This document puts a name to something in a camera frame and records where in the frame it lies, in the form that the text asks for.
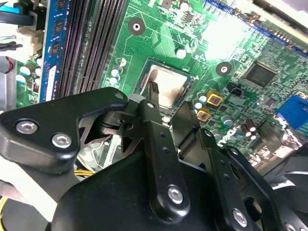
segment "black chip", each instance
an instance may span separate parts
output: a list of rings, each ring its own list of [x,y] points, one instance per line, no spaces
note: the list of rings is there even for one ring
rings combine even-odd
[[[57,0],[57,10],[63,10],[66,7],[66,0]]]
[[[276,73],[259,65],[255,64],[246,74],[245,79],[257,84],[259,87],[266,87],[275,77]]]
[[[276,103],[276,100],[270,98],[270,99],[265,103],[265,105],[266,105],[266,106],[269,106],[269,107],[272,107],[275,103]]]
[[[190,22],[192,21],[192,18],[193,18],[193,15],[189,13],[189,14],[186,16],[185,21],[188,22],[188,23],[190,23]]]
[[[59,32],[61,32],[62,29],[63,29],[63,24],[64,24],[63,20],[54,22],[54,23],[53,23],[52,34],[53,34],[53,35],[56,35],[56,34],[58,34]]]
[[[172,0],[163,0],[161,6],[165,9],[169,9],[172,5]]]
[[[215,125],[215,121],[214,121],[214,120],[210,120],[210,121],[208,121],[207,125],[208,125],[209,127],[212,127],[212,126]]]
[[[50,50],[49,50],[49,56],[52,57],[55,54],[58,53],[58,51],[60,50],[60,43],[56,42],[55,44],[50,46]]]
[[[221,112],[225,112],[227,109],[228,109],[228,108],[225,107],[225,106],[221,106],[221,107],[219,108],[219,110],[220,110]]]

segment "memory chip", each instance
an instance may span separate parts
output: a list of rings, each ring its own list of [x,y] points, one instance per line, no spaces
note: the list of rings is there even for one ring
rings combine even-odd
[[[226,107],[226,106],[221,106],[221,107],[219,108],[219,110],[220,110],[221,112],[225,112],[225,111],[227,110],[227,107]]]
[[[275,104],[275,100],[270,98],[269,100],[267,100],[267,102],[265,103],[266,106],[272,107]]]
[[[273,70],[257,63],[248,70],[244,78],[258,87],[265,88],[275,75]]]
[[[193,15],[191,15],[190,13],[186,16],[185,21],[190,23],[192,21]]]
[[[63,10],[66,6],[66,0],[57,0],[57,10]]]
[[[53,45],[50,46],[50,50],[49,50],[49,56],[52,57],[55,54],[58,53],[58,51],[60,50],[60,43],[56,42]]]
[[[56,35],[56,34],[58,34],[59,32],[61,32],[62,29],[63,29],[63,24],[64,24],[63,20],[54,22],[54,23],[53,23],[52,34],[53,34],[53,35]]]
[[[208,121],[207,125],[208,125],[209,127],[212,127],[212,126],[215,125],[215,121],[214,121],[214,120],[210,120],[210,121]]]

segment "blue ram stick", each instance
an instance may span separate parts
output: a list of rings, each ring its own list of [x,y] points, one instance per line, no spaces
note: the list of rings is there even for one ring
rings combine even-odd
[[[54,99],[63,50],[70,0],[49,0],[43,48],[39,102]]]

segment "capacitor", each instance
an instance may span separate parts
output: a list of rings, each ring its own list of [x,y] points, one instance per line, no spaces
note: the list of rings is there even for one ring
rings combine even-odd
[[[184,59],[186,57],[186,51],[183,48],[179,48],[176,51],[176,56],[178,59]]]
[[[207,100],[207,98],[206,98],[206,96],[205,96],[205,93],[202,92],[202,91],[200,91],[200,92],[197,93],[197,97],[199,98],[199,101],[200,101],[201,103],[205,103],[206,100]]]
[[[229,115],[224,115],[223,117],[221,117],[221,121],[227,128],[230,128],[233,125],[233,121]]]
[[[109,79],[109,83],[110,83],[110,85],[115,85],[115,84],[117,84],[117,79],[115,77],[111,77]]]
[[[180,10],[181,11],[188,11],[189,10],[189,3],[187,1],[181,1]]]
[[[111,76],[117,78],[117,81],[120,80],[120,74],[123,73],[123,68],[120,66],[115,66],[111,71]]]
[[[256,130],[256,126],[255,126],[254,122],[252,121],[252,119],[247,119],[247,120],[245,121],[245,124],[246,124],[246,126],[248,127],[248,130],[249,130],[249,131],[253,132],[253,131]]]
[[[169,123],[171,120],[170,120],[170,118],[168,117],[168,116],[164,116],[163,118],[162,118],[162,121],[164,122],[164,123]]]
[[[256,134],[254,132],[251,133],[250,139],[253,141],[257,138]]]
[[[211,133],[214,135],[215,140],[219,141],[221,139],[220,131],[217,129],[211,130]]]
[[[42,64],[43,64],[42,58],[41,57],[37,58],[36,63],[37,63],[38,66],[42,66]]]
[[[26,78],[22,75],[16,75],[16,81],[20,82],[20,83],[25,83],[26,82]]]
[[[40,78],[35,78],[34,82],[35,82],[36,85],[40,85]]]
[[[241,125],[241,130],[242,132],[245,134],[246,137],[251,136],[251,131],[249,131],[248,127],[246,126],[246,124],[242,124]]]
[[[34,64],[28,62],[22,67],[20,67],[19,71],[23,76],[29,76],[35,71],[35,68],[36,67],[34,66]]]
[[[199,110],[200,108],[202,108],[202,103],[200,102],[199,99],[194,99],[193,100],[193,107],[197,110]]]
[[[41,68],[40,67],[38,67],[38,68],[36,68],[35,69],[35,74],[37,75],[37,76],[40,76],[41,74]]]

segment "screw head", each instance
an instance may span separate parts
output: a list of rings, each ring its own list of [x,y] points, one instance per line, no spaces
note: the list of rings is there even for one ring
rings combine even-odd
[[[205,130],[205,133],[206,133],[207,136],[212,136],[212,133],[209,132],[208,130]]]
[[[151,108],[154,108],[154,105],[151,104],[150,102],[148,102],[147,105],[148,105],[149,107],[151,107]]]
[[[72,139],[64,133],[59,133],[52,137],[51,142],[58,148],[68,148],[72,144]]]
[[[242,227],[247,226],[247,224],[248,224],[247,219],[240,210],[235,208],[234,210],[232,210],[232,213],[233,213],[233,217],[237,221],[237,223],[239,223]]]
[[[38,130],[38,126],[32,121],[21,121],[16,124],[16,130],[22,134],[33,134]]]
[[[289,223],[285,223],[284,226],[286,227],[288,231],[296,231],[295,228]]]
[[[170,186],[168,188],[168,196],[174,203],[176,203],[178,205],[183,202],[182,192],[174,186]]]
[[[235,148],[231,148],[231,152],[234,154],[234,155],[238,155],[238,152]]]

